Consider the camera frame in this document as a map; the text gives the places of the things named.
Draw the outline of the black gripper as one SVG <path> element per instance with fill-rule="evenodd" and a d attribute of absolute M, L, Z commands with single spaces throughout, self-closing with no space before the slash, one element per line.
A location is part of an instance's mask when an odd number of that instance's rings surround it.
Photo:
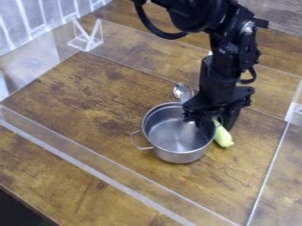
<path fill-rule="evenodd" d="M 222 116 L 222 125 L 230 131 L 240 109 L 251 104 L 252 87 L 239 87 L 236 71 L 214 62 L 214 57 L 202 59 L 199 91 L 183 103 L 184 118 L 196 118 L 196 128 L 203 138 L 215 137 L 215 123 L 211 117 Z"/>

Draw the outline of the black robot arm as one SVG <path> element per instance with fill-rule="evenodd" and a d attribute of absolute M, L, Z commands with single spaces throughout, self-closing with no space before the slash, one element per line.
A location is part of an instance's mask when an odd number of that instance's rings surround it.
<path fill-rule="evenodd" d="M 198 94 L 183 104 L 184 120 L 200 124 L 216 117 L 231 129 L 240 110 L 251 104 L 255 80 L 240 74 L 255 74 L 260 51 L 256 30 L 268 22 L 236 0 L 151 0 L 166 8 L 175 27 L 186 33 L 208 34 L 212 55 L 202 60 Z"/>

